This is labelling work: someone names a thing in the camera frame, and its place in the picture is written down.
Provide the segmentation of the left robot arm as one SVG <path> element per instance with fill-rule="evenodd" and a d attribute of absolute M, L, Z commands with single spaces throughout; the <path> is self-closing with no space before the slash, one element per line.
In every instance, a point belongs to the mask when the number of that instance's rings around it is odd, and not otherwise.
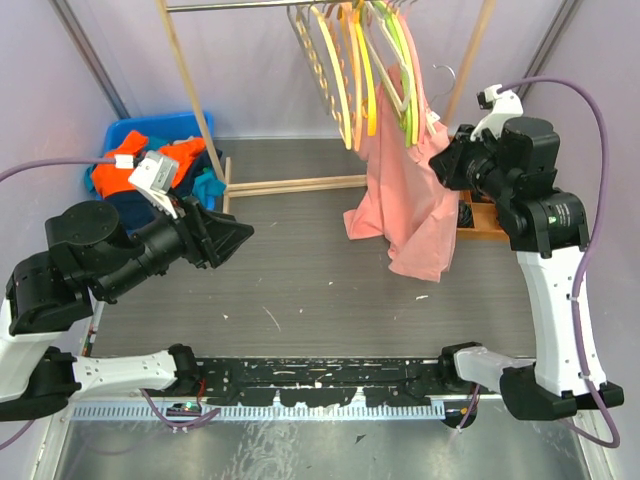
<path fill-rule="evenodd" d="M 128 232 L 117 210 L 85 201 L 45 223 L 47 250 L 17 264 L 1 304 L 1 419 L 47 417 L 85 395 L 156 390 L 188 396 L 200 384 L 193 350 L 182 344 L 146 356 L 92 359 L 54 343 L 94 304 L 114 304 L 184 259 L 197 268 L 224 264 L 254 233 L 194 197 L 175 202 Z"/>

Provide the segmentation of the cream hanger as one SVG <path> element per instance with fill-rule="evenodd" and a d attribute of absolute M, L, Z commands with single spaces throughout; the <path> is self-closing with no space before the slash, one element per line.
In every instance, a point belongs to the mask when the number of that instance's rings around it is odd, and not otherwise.
<path fill-rule="evenodd" d="M 440 121 L 441 117 L 431 108 L 432 103 L 438 102 L 441 98 L 453 92 L 457 82 L 457 75 L 454 69 L 447 64 L 434 63 L 431 68 L 439 78 L 440 85 L 434 94 L 425 98 L 423 119 L 425 120 L 427 134 L 434 136 L 437 133 L 436 124 Z"/>

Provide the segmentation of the pink t shirt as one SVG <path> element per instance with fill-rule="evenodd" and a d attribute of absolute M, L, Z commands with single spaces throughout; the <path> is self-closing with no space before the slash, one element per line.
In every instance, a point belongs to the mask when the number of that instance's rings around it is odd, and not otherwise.
<path fill-rule="evenodd" d="M 354 209 L 343 214 L 351 240 L 384 237 L 389 270 L 438 282 L 448 271 L 456 246 L 459 194 L 443 187 L 429 161 L 449 145 L 447 127 L 405 145 L 383 85 L 376 87 L 377 131 L 362 141 L 367 189 Z"/>

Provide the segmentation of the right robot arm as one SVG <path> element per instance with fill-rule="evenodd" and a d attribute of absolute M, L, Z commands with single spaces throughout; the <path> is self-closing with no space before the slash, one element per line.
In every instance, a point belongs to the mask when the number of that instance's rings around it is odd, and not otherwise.
<path fill-rule="evenodd" d="M 589 231 L 582 201 L 554 185 L 559 147 L 550 122 L 516 117 L 497 134 L 461 125 L 430 161 L 443 186 L 473 190 L 494 204 L 525 278 L 536 344 L 532 360 L 478 342 L 445 347 L 440 385 L 459 394 L 479 384 L 500 394 L 518 420 L 559 420 L 624 402 L 623 388 L 599 362 L 586 293 L 574 286 Z"/>

